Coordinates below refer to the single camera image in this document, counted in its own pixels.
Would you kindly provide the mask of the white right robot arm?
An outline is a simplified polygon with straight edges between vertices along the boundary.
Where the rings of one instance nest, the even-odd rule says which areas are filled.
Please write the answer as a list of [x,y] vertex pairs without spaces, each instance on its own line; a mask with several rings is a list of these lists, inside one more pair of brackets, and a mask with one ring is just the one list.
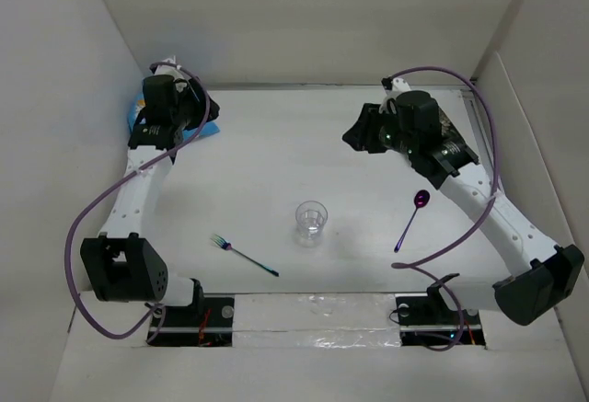
[[559,245],[511,203],[428,92],[411,89],[402,78],[386,80],[385,88],[386,98],[364,104],[342,140],[356,152],[405,155],[411,168],[473,221],[509,272],[502,280],[454,282],[449,291],[430,295],[428,317],[447,322],[461,305],[500,311],[528,326],[568,298],[584,264],[583,252]]

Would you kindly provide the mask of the blue space print cloth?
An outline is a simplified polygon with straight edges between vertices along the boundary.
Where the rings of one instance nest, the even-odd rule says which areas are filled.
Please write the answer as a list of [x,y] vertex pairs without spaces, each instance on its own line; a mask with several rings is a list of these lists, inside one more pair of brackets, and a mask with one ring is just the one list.
[[[138,95],[135,97],[133,104],[131,105],[128,113],[127,113],[127,123],[129,131],[133,131],[133,126],[138,118],[138,115],[141,113],[141,110],[144,108],[144,94],[139,92]],[[216,125],[214,121],[207,122],[200,134],[198,135],[199,138],[201,137],[209,137],[215,135],[220,132],[219,127]]]

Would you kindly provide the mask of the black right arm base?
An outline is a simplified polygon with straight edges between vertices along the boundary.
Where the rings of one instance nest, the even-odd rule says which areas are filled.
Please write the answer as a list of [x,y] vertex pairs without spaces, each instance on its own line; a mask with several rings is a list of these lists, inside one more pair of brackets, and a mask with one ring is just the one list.
[[388,319],[399,328],[402,346],[441,349],[453,341],[457,346],[486,346],[479,314],[462,312],[464,328],[459,334],[459,314],[446,305],[439,284],[424,293],[399,293]]

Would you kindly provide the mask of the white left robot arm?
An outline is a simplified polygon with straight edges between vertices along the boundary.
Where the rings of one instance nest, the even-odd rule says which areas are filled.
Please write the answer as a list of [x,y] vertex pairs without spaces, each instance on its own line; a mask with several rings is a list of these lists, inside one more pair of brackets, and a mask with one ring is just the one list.
[[80,255],[100,301],[172,306],[191,326],[204,317],[202,287],[173,273],[146,235],[179,149],[218,117],[219,107],[199,79],[172,60],[154,63],[151,71],[128,141],[125,180],[98,236],[82,242]]

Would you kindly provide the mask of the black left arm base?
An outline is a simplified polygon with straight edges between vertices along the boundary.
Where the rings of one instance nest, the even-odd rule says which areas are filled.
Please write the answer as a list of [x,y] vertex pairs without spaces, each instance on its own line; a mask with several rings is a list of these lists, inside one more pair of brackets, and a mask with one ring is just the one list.
[[225,348],[233,345],[235,296],[205,295],[203,310],[168,306],[155,314],[146,343],[152,347]]

